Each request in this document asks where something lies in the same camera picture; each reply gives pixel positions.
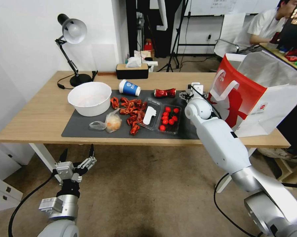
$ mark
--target light stand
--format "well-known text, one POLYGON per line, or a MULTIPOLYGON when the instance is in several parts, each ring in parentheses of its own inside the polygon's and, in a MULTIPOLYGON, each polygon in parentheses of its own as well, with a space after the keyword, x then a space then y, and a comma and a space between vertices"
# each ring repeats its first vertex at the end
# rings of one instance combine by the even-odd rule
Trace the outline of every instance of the light stand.
POLYGON ((157 72, 163 70, 165 67, 167 67, 166 72, 169 72, 169 68, 171 69, 172 72, 174 72, 174 71, 172 70, 172 67, 171 67, 171 60, 172 60, 172 57, 174 57, 174 58, 176 59, 176 61, 177 61, 177 64, 178 64, 178 67, 177 67, 177 68, 180 67, 180 65, 179 65, 179 61, 178 61, 178 58, 177 58, 177 54, 175 53, 175 47, 176 47, 176 44, 177 44, 177 40, 179 40, 181 24, 182 24, 182 21, 183 21, 183 19, 184 19, 184 15, 185 15, 186 8, 187 8, 188 1, 189 1, 189 0, 187 0, 186 2, 185 2, 185 0, 182 0, 182 1, 183 1, 183 2, 182 2, 182 8, 181 8, 180 23, 179 23, 179 27, 176 29, 177 34, 176 34, 176 38, 175 38, 174 45, 173 45, 173 47, 172 47, 172 51, 171 51, 171 53, 170 53, 169 61, 168 61, 168 63, 167 63, 165 66, 163 66, 163 67, 162 67, 161 69, 159 69, 157 72))
POLYGON ((70 84, 73 87, 76 87, 82 83, 92 82, 93 78, 91 78, 89 75, 78 74, 78 68, 73 63, 73 61, 71 61, 68 58, 67 54, 63 49, 63 44, 67 42, 71 44, 77 44, 84 40, 87 34, 87 27, 85 23, 77 19, 69 18, 65 14, 59 14, 57 20, 62 25, 63 35, 56 39, 55 42, 59 46, 65 58, 67 59, 69 66, 75 73, 75 75, 70 79, 70 84))

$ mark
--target computer monitor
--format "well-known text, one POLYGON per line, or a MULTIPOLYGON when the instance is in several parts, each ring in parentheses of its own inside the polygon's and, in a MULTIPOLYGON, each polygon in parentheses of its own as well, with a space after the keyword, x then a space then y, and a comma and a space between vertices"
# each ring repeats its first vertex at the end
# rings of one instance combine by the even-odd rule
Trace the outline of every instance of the computer monitor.
POLYGON ((283 27, 279 39, 280 46, 285 46, 288 49, 297 48, 297 7, 283 27))

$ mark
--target crayfish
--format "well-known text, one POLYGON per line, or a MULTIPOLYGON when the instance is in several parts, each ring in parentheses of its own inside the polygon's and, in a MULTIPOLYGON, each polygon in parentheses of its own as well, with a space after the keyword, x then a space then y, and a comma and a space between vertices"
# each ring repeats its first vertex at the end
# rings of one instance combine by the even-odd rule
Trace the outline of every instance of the crayfish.
MULTIPOLYGON (((120 101, 121 106, 124 107, 120 109, 120 114, 130 115, 126 122, 132 127, 130 134, 134 136, 139 130, 137 123, 143 123, 147 102, 142 103, 142 100, 137 99, 128 100, 126 97, 121 97, 120 101)), ((114 109, 119 108, 119 100, 117 97, 111 99, 111 105, 114 109)))
POLYGON ((110 99, 110 101, 111 101, 111 105, 112 105, 112 108, 113 109, 117 109, 117 108, 119 108, 120 106, 119 106, 119 100, 118 100, 118 98, 117 97, 112 97, 111 99, 110 99))

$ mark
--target black desk mat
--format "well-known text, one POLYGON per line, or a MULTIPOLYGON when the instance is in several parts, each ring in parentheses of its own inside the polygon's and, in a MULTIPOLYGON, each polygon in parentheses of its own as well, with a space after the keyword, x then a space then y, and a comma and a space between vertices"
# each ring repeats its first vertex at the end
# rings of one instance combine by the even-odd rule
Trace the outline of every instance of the black desk mat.
POLYGON ((101 115, 94 117, 86 117, 80 115, 76 110, 73 112, 71 118, 69 119, 63 133, 62 137, 93 137, 93 138, 147 138, 147 139, 199 139, 196 133, 196 128, 190 123, 190 120, 185 116, 185 106, 186 101, 179 98, 180 91, 177 91, 175 98, 155 98, 152 90, 141 90, 139 96, 131 96, 120 94, 118 90, 112 90, 112 95, 120 99, 121 97, 126 97, 131 99, 142 99, 145 100, 148 97, 154 100, 160 101, 163 104, 173 104, 180 106, 182 108, 179 132, 175 135, 161 133, 158 130, 149 130, 147 128, 141 127, 135 136, 130 134, 131 127, 127 124, 126 120, 129 115, 120 115, 122 119, 122 125, 120 129, 115 132, 108 133, 105 130, 95 130, 89 127, 89 124, 93 121, 105 121, 105 117, 108 113, 113 111, 112 106, 101 115))

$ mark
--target desk lamp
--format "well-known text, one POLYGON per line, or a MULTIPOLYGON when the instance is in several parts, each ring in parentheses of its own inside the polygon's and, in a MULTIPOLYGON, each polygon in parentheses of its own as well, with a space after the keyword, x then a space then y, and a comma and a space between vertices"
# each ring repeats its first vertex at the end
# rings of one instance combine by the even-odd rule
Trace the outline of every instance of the desk lamp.
POLYGON ((63 35, 60 38, 56 39, 55 42, 67 59, 69 66, 75 73, 75 75, 70 79, 70 84, 75 87, 79 86, 82 83, 93 81, 93 79, 87 74, 78 74, 78 68, 68 58, 62 47, 62 45, 66 42, 71 44, 78 44, 84 40, 87 34, 87 27, 85 23, 83 23, 81 20, 69 18, 65 14, 59 14, 57 20, 62 25, 63 35))

